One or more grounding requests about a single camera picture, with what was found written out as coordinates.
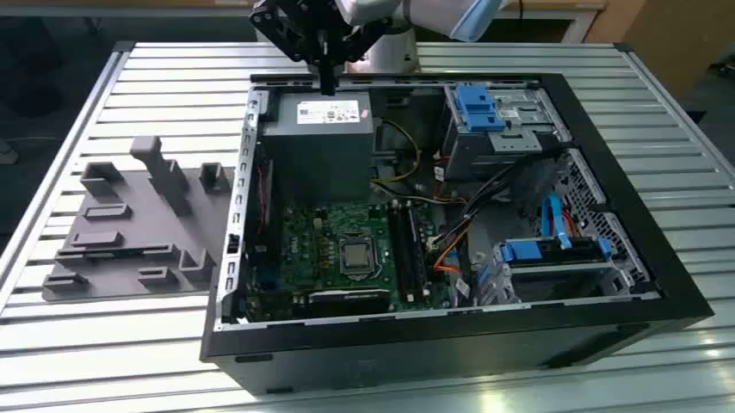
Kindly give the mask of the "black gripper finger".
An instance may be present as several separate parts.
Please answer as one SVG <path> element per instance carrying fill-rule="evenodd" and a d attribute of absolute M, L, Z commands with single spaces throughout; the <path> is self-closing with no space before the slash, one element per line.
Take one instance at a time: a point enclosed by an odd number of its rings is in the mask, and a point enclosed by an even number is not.
<path fill-rule="evenodd" d="M 345 62 L 356 62 L 368 48 L 380 38 L 380 24 L 368 23 L 350 33 L 329 34 L 329 93 L 338 86 L 338 74 L 334 69 Z"/>
<path fill-rule="evenodd" d="M 302 61 L 317 74 L 321 94 L 329 94 L 329 58 L 326 40 L 304 43 L 285 19 L 285 14 L 276 6 L 276 1 L 258 1 L 253 5 L 249 22 L 293 61 Z"/>

